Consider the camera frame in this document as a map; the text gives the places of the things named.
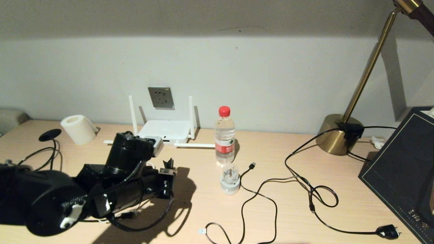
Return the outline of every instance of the white wifi router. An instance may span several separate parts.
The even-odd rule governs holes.
[[[165,145],[174,145],[177,147],[195,147],[195,148],[214,148],[215,144],[197,144],[187,143],[188,139],[194,139],[194,108],[193,97],[188,97],[189,120],[149,120],[145,123],[139,133],[137,133],[137,120],[133,97],[129,96],[131,119],[133,122],[133,134],[141,138],[157,136],[163,140]],[[104,143],[113,143],[113,141],[104,141]]]

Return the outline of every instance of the plastic water bottle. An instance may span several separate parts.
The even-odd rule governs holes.
[[[230,164],[235,156],[235,124],[230,117],[230,108],[222,106],[218,110],[219,119],[215,127],[217,165]]]

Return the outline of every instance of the desk lamp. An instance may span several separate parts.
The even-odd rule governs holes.
[[[348,104],[348,107],[343,115],[341,114],[330,114],[326,116],[322,126],[319,130],[319,134],[328,131],[330,129],[336,129],[334,131],[324,133],[322,136],[316,139],[318,146],[331,154],[335,155],[346,155],[348,151],[351,151],[354,144],[357,142],[358,138],[361,136],[346,136],[343,126],[358,126],[363,128],[360,121],[351,117],[351,113],[369,79],[371,71],[374,68],[375,62],[380,55],[381,49],[384,42],[392,28],[393,22],[397,13],[401,12],[407,15],[410,19],[418,20],[430,33],[434,36],[434,15],[432,12],[423,4],[422,0],[393,0],[396,9],[390,12],[389,17],[383,27],[378,43],[375,46],[374,52],[368,61],[365,71],[363,72],[362,78]]]

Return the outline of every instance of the red bottle cap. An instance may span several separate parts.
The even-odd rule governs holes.
[[[228,106],[221,106],[218,109],[218,114],[220,117],[228,117],[230,115],[230,108]]]

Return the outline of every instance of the black suction cup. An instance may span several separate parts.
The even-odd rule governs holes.
[[[39,137],[39,141],[40,142],[46,142],[46,141],[49,141],[49,140],[53,140],[58,135],[60,135],[60,133],[62,133],[61,129],[52,129],[52,130],[49,130],[49,131],[45,132],[44,134],[42,134]]]

